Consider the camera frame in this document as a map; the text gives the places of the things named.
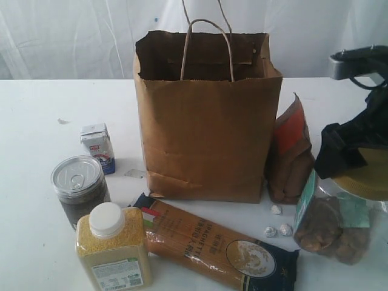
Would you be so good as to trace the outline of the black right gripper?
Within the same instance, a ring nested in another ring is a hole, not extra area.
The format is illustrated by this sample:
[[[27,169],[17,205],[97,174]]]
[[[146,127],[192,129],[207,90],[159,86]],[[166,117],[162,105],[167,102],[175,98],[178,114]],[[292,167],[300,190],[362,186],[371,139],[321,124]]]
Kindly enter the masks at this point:
[[[321,148],[314,169],[321,179],[334,178],[367,165],[358,148],[387,150],[387,87],[372,90],[366,108],[345,124],[321,131]]]

